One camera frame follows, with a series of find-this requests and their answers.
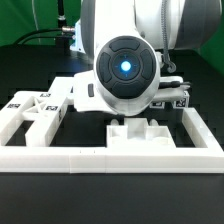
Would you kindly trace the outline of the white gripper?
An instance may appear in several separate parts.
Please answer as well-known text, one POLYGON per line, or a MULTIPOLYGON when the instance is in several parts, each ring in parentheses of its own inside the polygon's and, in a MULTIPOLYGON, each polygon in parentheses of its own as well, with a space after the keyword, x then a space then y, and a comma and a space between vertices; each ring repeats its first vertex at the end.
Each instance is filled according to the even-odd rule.
POLYGON ((77 73, 74 76, 74 108, 78 112, 102 111, 110 114, 139 114, 151 103, 163 103, 182 100, 189 84, 180 76, 160 78, 156 91, 144 93, 136 99, 123 100, 109 98, 105 91, 99 91, 92 71, 77 73))

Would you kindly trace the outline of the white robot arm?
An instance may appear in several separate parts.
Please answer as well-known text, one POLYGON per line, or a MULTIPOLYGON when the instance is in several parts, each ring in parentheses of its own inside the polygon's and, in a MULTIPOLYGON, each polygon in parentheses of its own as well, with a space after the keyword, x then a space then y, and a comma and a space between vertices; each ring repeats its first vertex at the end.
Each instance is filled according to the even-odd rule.
POLYGON ((74 77, 74 107, 133 116, 155 99, 160 69, 176 70, 168 52, 193 49, 216 31, 221 0, 82 0, 84 52, 93 69, 74 77))

